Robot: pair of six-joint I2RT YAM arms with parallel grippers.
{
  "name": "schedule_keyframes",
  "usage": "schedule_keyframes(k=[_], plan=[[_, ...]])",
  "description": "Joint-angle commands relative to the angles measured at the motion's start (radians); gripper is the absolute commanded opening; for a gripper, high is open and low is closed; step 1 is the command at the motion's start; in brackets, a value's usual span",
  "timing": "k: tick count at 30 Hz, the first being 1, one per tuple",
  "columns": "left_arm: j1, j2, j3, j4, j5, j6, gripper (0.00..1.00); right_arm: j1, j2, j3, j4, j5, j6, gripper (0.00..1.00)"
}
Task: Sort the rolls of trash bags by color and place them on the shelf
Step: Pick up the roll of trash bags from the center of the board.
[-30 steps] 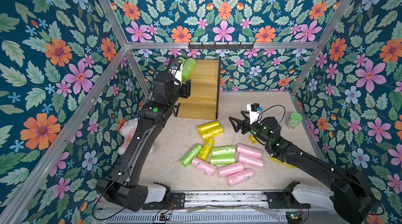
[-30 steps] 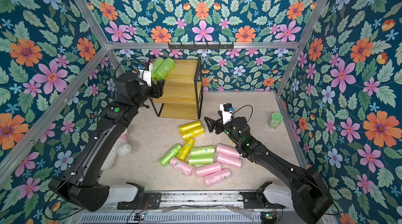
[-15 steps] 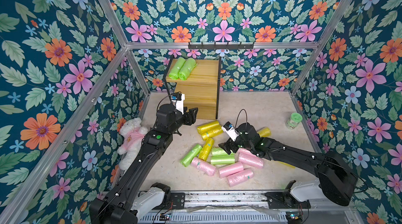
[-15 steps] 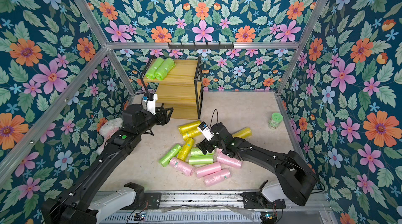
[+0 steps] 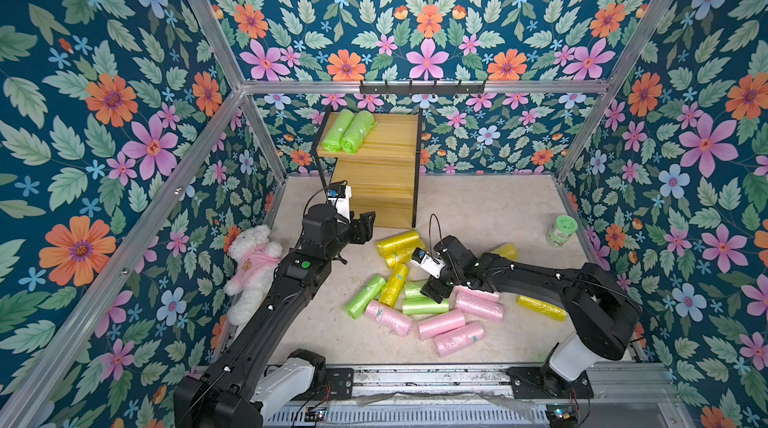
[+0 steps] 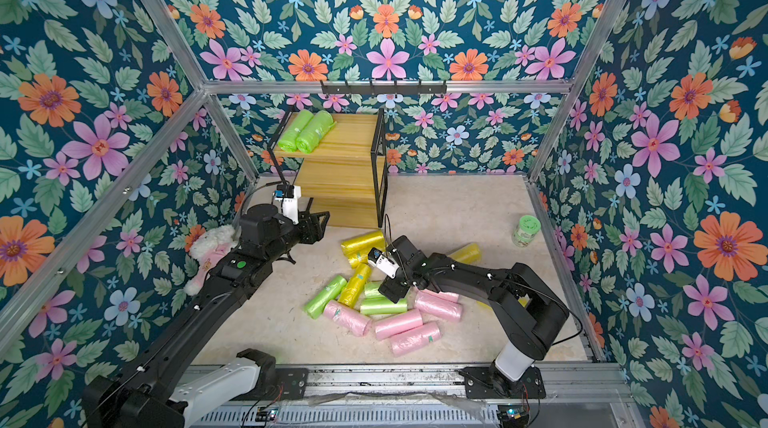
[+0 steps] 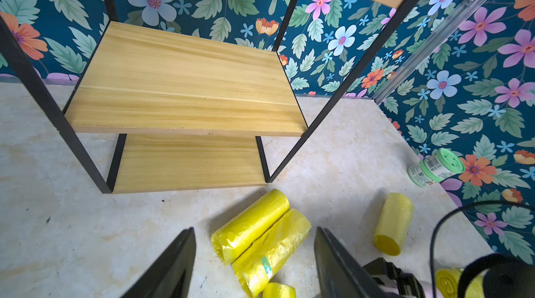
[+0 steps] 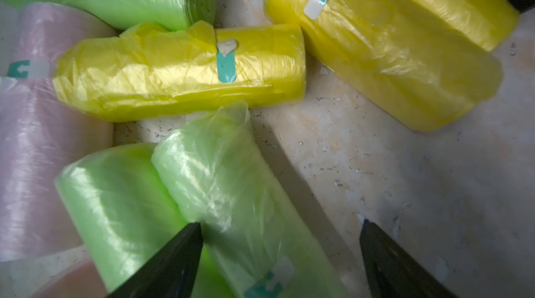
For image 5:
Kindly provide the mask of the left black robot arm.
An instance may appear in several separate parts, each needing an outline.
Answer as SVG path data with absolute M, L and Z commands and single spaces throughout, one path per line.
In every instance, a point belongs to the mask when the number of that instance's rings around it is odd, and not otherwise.
M 376 215 L 345 216 L 330 202 L 302 219 L 294 249 L 271 270 L 262 305 L 233 344 L 200 378 L 187 377 L 174 393 L 178 427 L 260 427 L 299 395 L 320 386 L 324 357 L 297 350 L 267 373 L 267 364 L 296 317 L 309 305 L 349 244 L 373 237 Z

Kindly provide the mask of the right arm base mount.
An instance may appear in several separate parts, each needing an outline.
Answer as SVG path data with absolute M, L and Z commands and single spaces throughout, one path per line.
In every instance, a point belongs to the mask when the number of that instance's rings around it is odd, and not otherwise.
M 556 374 L 547 363 L 542 365 L 515 365 L 504 373 L 509 377 L 513 396 L 516 399 L 591 400 L 594 391 L 588 375 L 582 371 L 575 381 L 567 381 Z

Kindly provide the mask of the wooden three-tier shelf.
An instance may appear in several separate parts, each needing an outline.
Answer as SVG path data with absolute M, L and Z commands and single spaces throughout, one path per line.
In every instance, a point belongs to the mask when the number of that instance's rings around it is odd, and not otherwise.
M 355 214 L 375 212 L 378 228 L 410 229 L 416 225 L 422 117 L 413 114 L 373 114 L 376 125 L 355 154 L 330 153 L 321 142 L 340 112 L 325 112 L 312 144 L 317 169 L 331 162 L 333 173 L 321 182 L 346 181 L 352 190 Z

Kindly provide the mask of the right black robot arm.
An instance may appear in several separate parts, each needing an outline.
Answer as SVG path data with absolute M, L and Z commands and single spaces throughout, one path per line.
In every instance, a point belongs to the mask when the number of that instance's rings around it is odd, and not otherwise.
M 475 256 L 454 236 L 440 240 L 433 253 L 415 249 L 411 260 L 429 274 L 421 293 L 435 302 L 465 287 L 523 295 L 563 309 L 574 333 L 553 348 L 540 368 L 547 382 L 573 383 L 598 362 L 622 360 L 642 314 L 640 305 L 593 263 L 554 269 L 496 253 Z

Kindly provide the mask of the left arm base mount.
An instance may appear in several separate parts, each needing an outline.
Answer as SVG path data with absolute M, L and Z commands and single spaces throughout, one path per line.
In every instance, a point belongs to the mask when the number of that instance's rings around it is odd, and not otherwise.
M 315 381 L 314 400 L 350 400 L 355 381 L 355 370 L 349 367 L 325 367 L 316 375 Z

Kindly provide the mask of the green roll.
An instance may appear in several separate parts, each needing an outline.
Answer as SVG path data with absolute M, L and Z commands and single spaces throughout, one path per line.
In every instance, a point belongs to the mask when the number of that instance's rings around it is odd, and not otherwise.
M 401 312 L 406 316 L 440 315 L 449 311 L 450 305 L 447 299 L 435 302 L 426 296 L 406 298 L 401 307 Z
M 422 296 L 421 290 L 426 284 L 426 280 L 406 282 L 403 288 L 403 294 L 406 299 Z
M 357 153 L 375 125 L 376 121 L 372 113 L 368 111 L 357 113 L 341 138 L 341 150 L 347 154 Z

